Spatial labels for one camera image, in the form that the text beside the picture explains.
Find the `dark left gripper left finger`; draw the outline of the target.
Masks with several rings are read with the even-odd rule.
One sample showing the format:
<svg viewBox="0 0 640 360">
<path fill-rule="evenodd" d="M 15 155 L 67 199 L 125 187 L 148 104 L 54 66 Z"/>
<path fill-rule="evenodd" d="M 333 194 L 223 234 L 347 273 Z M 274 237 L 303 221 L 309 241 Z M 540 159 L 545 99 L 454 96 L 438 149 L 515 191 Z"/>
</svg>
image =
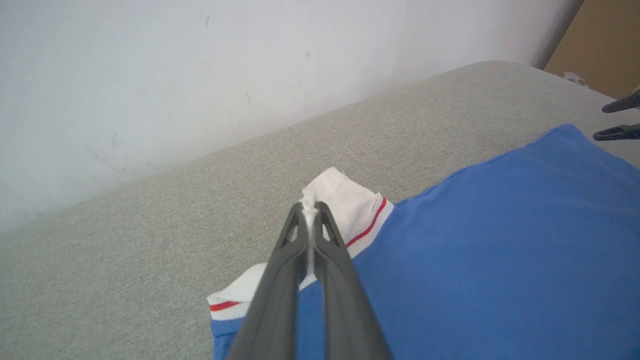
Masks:
<svg viewBox="0 0 640 360">
<path fill-rule="evenodd" d="M 303 205 L 290 208 L 228 360 L 293 360 L 296 355 L 297 299 L 307 275 L 309 230 Z"/>
</svg>

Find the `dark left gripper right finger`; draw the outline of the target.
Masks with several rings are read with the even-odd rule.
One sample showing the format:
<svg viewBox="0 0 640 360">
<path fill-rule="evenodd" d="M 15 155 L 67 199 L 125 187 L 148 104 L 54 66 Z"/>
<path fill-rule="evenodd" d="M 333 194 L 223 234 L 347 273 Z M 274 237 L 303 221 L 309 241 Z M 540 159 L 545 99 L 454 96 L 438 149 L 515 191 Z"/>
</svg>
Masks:
<svg viewBox="0 0 640 360">
<path fill-rule="evenodd" d="M 325 358 L 391 360 L 393 353 L 329 206 L 316 202 L 313 273 L 322 286 Z"/>
</svg>

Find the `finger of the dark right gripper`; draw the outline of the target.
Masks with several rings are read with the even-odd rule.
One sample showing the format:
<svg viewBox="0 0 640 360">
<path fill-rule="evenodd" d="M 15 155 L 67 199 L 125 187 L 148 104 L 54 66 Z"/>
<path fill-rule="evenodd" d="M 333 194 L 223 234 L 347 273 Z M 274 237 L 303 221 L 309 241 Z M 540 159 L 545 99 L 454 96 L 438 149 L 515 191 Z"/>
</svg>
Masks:
<svg viewBox="0 0 640 360">
<path fill-rule="evenodd" d="M 604 129 L 593 134 L 593 139 L 598 142 L 603 141 L 626 141 L 640 139 L 640 124 L 618 125 Z"/>
<path fill-rule="evenodd" d="M 625 98 L 615 100 L 602 107 L 602 112 L 605 114 L 612 114 L 615 112 L 621 112 L 631 109 L 638 109 L 640 107 L 640 94 L 632 93 Z"/>
</svg>

